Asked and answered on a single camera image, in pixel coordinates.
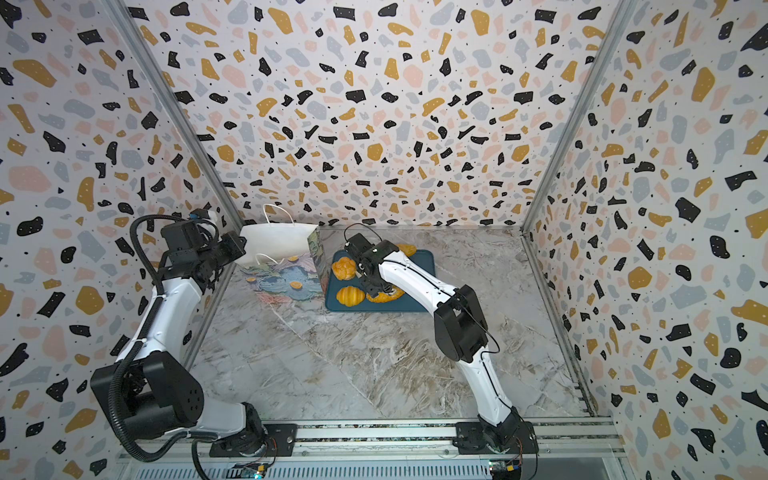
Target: terrazzo wallpaper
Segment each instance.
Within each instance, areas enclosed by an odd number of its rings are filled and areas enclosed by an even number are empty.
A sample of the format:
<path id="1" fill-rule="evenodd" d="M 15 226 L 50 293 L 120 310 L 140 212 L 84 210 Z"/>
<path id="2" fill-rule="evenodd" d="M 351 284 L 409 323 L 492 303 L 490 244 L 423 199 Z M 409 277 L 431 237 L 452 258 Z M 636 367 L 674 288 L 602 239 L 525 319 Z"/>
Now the terrazzo wallpaper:
<path id="1" fill-rule="evenodd" d="M 100 3 L 0 15 L 0 478 L 113 478 L 88 382 L 151 296 L 128 226 L 218 203 Z"/>
<path id="2" fill-rule="evenodd" d="M 513 225 L 608 0 L 130 0 L 247 220 Z"/>
<path id="3" fill-rule="evenodd" d="M 531 239 L 637 478 L 768 478 L 768 8 L 638 2 Z"/>

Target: gray marble surface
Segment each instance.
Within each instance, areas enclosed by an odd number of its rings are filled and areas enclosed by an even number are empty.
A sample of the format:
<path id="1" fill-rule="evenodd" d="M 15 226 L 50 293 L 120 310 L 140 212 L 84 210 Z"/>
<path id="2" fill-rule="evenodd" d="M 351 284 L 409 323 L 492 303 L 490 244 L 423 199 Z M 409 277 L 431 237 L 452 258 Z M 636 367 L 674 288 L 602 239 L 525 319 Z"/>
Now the gray marble surface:
<path id="1" fill-rule="evenodd" d="M 501 347 L 492 357 L 495 368 L 522 415 L 585 415 L 519 233 L 378 231 L 394 243 L 432 251 L 440 280 L 475 289 Z M 321 233 L 326 255 L 342 248 L 341 230 Z M 270 306 L 257 300 L 239 271 L 192 373 L 213 396 L 250 402 L 264 419 L 477 415 L 472 392 L 437 348 L 426 313 L 332 313 L 319 300 Z"/>

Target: bag handle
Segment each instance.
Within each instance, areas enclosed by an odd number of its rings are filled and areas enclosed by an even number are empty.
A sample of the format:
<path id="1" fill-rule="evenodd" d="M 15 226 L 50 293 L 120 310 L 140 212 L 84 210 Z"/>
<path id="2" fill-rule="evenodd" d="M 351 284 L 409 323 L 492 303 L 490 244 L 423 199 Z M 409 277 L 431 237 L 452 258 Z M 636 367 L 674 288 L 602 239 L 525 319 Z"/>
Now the bag handle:
<path id="1" fill-rule="evenodd" d="M 259 255 L 261 255 L 262 257 L 266 257 L 266 258 L 272 260 L 275 263 L 275 265 L 277 265 L 279 263 L 277 260 L 273 259 L 272 257 L 267 255 L 266 253 L 256 253 L 256 255 L 255 255 L 255 257 L 256 257 L 256 265 L 261 265 L 261 262 L 259 261 Z"/>
<path id="2" fill-rule="evenodd" d="M 267 223 L 271 223 L 269 216 L 267 216 L 267 214 L 266 214 L 266 208 L 267 207 L 275 207 L 275 208 L 281 209 L 283 212 L 285 212 L 288 215 L 288 218 L 290 218 L 290 223 L 295 223 L 295 221 L 293 221 L 293 217 L 291 217 L 290 214 L 288 213 L 288 210 L 286 210 L 286 209 L 284 209 L 282 207 L 278 207 L 275 204 L 264 204 L 264 205 L 261 206 L 261 211 L 264 212 L 264 218 L 266 218 L 266 222 Z"/>

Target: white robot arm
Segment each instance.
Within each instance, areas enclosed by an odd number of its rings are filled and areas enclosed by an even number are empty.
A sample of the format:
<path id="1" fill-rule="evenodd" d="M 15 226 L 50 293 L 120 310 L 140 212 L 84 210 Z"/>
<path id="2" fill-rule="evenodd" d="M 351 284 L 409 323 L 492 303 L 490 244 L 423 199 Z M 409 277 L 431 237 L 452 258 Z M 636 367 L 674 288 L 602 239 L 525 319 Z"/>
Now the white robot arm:
<path id="1" fill-rule="evenodd" d="M 137 235 L 141 223 L 155 220 L 173 221 L 161 229 L 168 251 L 159 270 L 150 263 Z M 205 289 L 221 269 L 245 254 L 245 239 L 232 233 L 219 237 L 215 214 L 195 210 L 189 220 L 140 217 L 131 225 L 131 241 L 154 284 L 150 306 L 116 362 L 97 369 L 91 377 L 91 390 L 115 436 L 142 462 L 158 460 L 184 438 L 215 443 L 231 456 L 262 452 L 268 437 L 255 408 L 209 397 L 178 361 L 187 325 Z M 170 438 L 156 452 L 146 452 L 136 443 L 162 435 Z M 193 459 L 197 460 L 195 446 Z"/>
<path id="2" fill-rule="evenodd" d="M 366 293 L 376 296 L 392 292 L 392 285 L 424 306 L 435 320 L 435 342 L 455 361 L 469 383 L 478 406 L 478 417 L 488 447 L 507 452 L 523 421 L 504 394 L 488 349 L 488 324 L 475 295 L 464 285 L 457 288 L 441 282 L 413 263 L 387 240 L 371 244 L 361 233 L 345 243 L 357 264 L 357 274 Z"/>

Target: paper bag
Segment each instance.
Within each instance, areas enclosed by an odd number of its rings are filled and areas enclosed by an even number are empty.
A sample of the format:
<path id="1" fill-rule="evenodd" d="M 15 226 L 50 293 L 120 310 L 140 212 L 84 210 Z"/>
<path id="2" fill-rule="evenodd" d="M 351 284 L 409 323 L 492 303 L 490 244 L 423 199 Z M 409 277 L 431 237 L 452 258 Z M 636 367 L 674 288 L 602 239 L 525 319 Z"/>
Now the paper bag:
<path id="1" fill-rule="evenodd" d="M 324 298 L 328 287 L 329 263 L 323 252 L 317 225 L 270 222 L 246 225 L 245 255 L 235 260 L 245 280 L 267 303 Z"/>

